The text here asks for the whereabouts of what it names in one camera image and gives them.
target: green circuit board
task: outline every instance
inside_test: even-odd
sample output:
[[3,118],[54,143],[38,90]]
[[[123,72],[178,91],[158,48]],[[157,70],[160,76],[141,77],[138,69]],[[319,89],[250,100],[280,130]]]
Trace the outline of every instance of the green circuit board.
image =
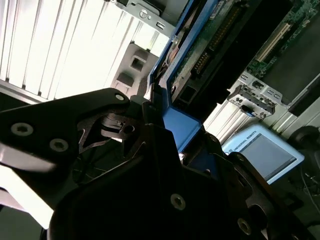
[[285,33],[276,28],[246,70],[261,80],[286,49],[295,43],[312,18],[318,14],[319,2],[320,0],[296,0],[291,11],[279,24],[278,28],[285,30]]
[[212,10],[210,19],[206,22],[198,38],[186,54],[180,67],[176,71],[171,84],[176,85],[182,78],[185,78],[197,63],[198,59],[203,54],[212,37],[218,31],[221,23],[227,16],[228,12],[234,5],[235,0],[221,0]]

